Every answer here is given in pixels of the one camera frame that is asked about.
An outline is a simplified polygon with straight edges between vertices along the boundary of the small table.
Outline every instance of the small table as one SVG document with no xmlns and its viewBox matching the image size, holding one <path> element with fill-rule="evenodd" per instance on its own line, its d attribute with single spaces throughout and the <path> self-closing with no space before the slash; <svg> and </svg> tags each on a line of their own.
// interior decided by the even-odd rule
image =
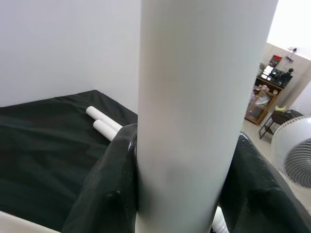
<svg viewBox="0 0 311 233">
<path fill-rule="evenodd" d="M 276 124 L 283 124 L 286 121 L 290 120 L 288 118 L 288 116 L 284 115 L 283 113 L 277 112 L 277 111 L 273 111 L 273 113 L 271 114 L 271 116 L 266 120 L 266 122 L 264 123 L 264 125 L 261 127 L 261 129 L 259 130 L 259 138 L 262 139 L 262 137 L 266 134 L 266 133 L 270 133 L 272 135 L 274 135 L 275 132 L 273 132 L 271 130 L 271 126 L 273 125 L 273 123 Z"/>
</svg>

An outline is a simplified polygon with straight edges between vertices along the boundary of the tiled floor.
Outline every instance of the tiled floor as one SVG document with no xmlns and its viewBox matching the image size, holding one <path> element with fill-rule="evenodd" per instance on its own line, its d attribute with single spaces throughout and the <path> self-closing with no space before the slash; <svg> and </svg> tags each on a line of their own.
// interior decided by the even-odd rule
<svg viewBox="0 0 311 233">
<path fill-rule="evenodd" d="M 242 131 L 245 132 L 250 139 L 253 141 L 254 145 L 257 149 L 262 153 L 266 159 L 271 162 L 272 161 L 272 154 L 271 154 L 271 139 L 272 136 L 268 133 L 260 140 L 259 138 L 259 131 L 260 127 L 256 126 L 255 124 L 244 120 Z M 292 192 L 295 194 L 298 200 L 305 206 L 309 214 L 311 214 L 311 189 L 306 189 L 294 184 L 291 180 L 289 180 L 283 173 L 280 172 L 282 177 L 285 179 L 289 187 L 291 188 Z"/>
</svg>

